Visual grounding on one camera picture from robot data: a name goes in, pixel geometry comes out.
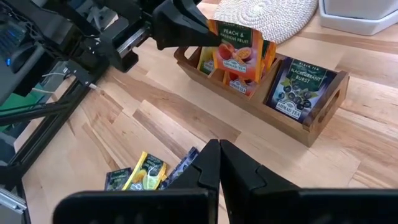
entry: tea brand logo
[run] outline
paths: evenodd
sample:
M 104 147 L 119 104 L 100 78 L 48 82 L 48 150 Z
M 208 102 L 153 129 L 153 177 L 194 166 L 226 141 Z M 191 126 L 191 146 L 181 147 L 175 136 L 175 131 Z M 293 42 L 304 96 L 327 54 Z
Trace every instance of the tea brand logo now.
M 246 65 L 241 65 L 241 64 L 239 64 L 237 61 L 235 61 L 233 59 L 224 60 L 223 61 L 223 65 L 226 68 L 230 68 L 230 69 L 233 69 L 233 70 L 239 71 L 239 72 L 246 73 L 246 70 L 247 70 Z
M 286 102 L 278 101 L 278 104 L 276 104 L 275 109 L 277 109 L 295 119 L 299 119 L 302 114 L 302 111 L 298 110 L 296 108 L 296 105 L 291 101 L 286 101 Z
M 211 61 L 203 63 L 203 67 L 206 70 L 212 71 L 214 69 L 214 61 L 211 60 Z
M 243 87 L 242 84 L 238 81 L 229 81 L 230 87 L 234 88 L 235 90 L 240 91 L 243 94 L 246 94 L 246 91 L 248 90 L 247 88 Z

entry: woven placemat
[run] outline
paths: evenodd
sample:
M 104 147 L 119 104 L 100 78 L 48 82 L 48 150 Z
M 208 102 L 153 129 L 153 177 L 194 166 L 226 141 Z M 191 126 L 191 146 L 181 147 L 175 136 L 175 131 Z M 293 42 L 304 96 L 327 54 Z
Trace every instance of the woven placemat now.
M 255 28 L 277 44 L 303 29 L 318 0 L 222 0 L 214 19 Z

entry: wooden table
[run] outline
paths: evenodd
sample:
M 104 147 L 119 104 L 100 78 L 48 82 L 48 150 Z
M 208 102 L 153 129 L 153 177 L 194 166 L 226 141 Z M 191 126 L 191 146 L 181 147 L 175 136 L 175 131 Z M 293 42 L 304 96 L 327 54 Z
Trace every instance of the wooden table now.
M 216 2 L 204 2 L 199 7 L 211 17 Z M 110 69 L 24 176 L 32 223 L 50 223 L 68 194 L 102 190 L 105 173 L 134 167 L 142 151 L 170 172 L 212 138 L 234 142 L 302 187 L 398 187 L 398 25 L 363 37 L 322 28 L 316 15 L 278 47 L 351 72 L 345 102 L 311 148 L 189 79 L 175 49 L 158 51 L 148 40 L 135 51 L 139 63 L 127 74 Z M 227 223 L 220 203 L 220 223 Z

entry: peach & passion fruit tea packet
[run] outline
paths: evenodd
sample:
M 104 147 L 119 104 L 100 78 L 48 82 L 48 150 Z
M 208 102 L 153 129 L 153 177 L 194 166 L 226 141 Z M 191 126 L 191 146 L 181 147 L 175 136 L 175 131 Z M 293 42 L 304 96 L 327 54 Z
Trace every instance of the peach & passion fruit tea packet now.
M 263 65 L 269 68 L 275 57 L 276 44 L 264 41 L 260 31 L 249 27 L 212 19 L 208 25 L 222 39 L 213 50 L 215 68 L 259 83 Z
M 262 65 L 262 77 L 266 75 L 269 67 Z M 238 90 L 239 92 L 245 94 L 246 96 L 251 96 L 254 90 L 257 88 L 258 83 L 254 82 L 249 78 L 242 78 L 239 75 L 231 72 L 224 73 L 223 83 L 229 85 L 231 88 Z

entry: tea packet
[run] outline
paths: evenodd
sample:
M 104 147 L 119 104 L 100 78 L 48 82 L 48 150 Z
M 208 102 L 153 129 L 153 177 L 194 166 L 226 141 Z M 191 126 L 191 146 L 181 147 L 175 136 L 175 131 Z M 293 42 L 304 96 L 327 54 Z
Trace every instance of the tea packet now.
M 188 154 L 181 160 L 181 162 L 171 172 L 171 174 L 161 183 L 161 185 L 159 186 L 159 190 L 166 189 L 173 181 L 175 181 L 198 155 L 199 155 L 198 149 L 195 147 L 192 147 L 189 150 Z
M 262 76 L 266 75 L 269 67 L 263 64 Z M 246 96 L 251 96 L 254 93 L 254 90 L 257 88 L 258 83 L 254 82 L 251 79 L 243 79 L 239 75 L 232 72 L 225 72 L 223 83 L 225 85 L 229 85 L 231 88 L 238 90 L 239 92 L 245 94 Z
M 142 152 L 136 167 L 124 184 L 123 190 L 155 190 L 166 173 L 166 163 Z
M 276 44 L 264 40 L 260 31 L 249 27 L 216 20 L 209 20 L 208 25 L 222 39 L 222 44 L 213 49 L 215 68 L 259 83 L 262 66 L 270 67 L 275 57 Z
M 210 75 L 210 73 L 214 70 L 212 47 L 202 47 L 197 69 L 206 75 Z
M 110 191 L 122 190 L 124 184 L 129 179 L 131 173 L 132 170 L 130 167 L 108 172 L 106 174 L 105 190 L 110 190 Z
M 334 71 L 288 57 L 264 103 L 303 123 L 335 77 Z

